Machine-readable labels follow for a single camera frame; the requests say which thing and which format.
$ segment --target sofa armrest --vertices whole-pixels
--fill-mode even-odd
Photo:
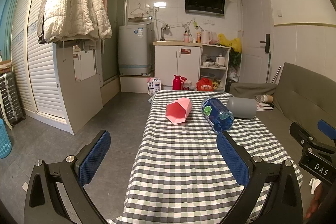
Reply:
[[[277,84],[232,83],[230,93],[235,97],[254,99],[257,94],[273,95]]]

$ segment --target blue gripper pad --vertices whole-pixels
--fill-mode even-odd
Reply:
[[[78,183],[80,186],[83,187],[91,182],[110,145],[111,135],[105,131],[79,167]]]
[[[336,140],[336,129],[323,120],[319,120],[317,128],[327,135],[330,139]]]
[[[236,182],[246,187],[250,180],[247,165],[222,133],[217,134],[217,148]]]

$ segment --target suitcase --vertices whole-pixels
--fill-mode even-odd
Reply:
[[[17,96],[14,77],[11,71],[0,75],[0,92],[5,107],[5,114],[11,125],[24,118]]]

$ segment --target metal rod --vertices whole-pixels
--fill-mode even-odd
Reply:
[[[280,70],[281,70],[281,66],[278,68],[277,73],[274,75],[274,78],[273,78],[271,84],[273,84],[274,80],[277,78],[277,76],[278,76]]]
[[[269,56],[268,56],[268,68],[267,68],[267,76],[266,76],[266,84],[268,81],[268,74],[269,74],[269,66],[271,65],[271,52],[269,52]]]

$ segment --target metal screw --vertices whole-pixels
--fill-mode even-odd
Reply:
[[[253,160],[254,160],[255,162],[261,162],[261,157],[259,157],[259,156],[254,156],[254,157],[253,157]]]
[[[71,156],[67,156],[66,161],[67,162],[73,162],[74,159],[75,159],[75,157],[73,155],[71,155]]]
[[[286,166],[291,166],[292,163],[291,163],[289,160],[285,160],[285,165],[286,165]]]
[[[38,160],[37,162],[35,162],[36,166],[40,166],[43,163],[43,160]]]

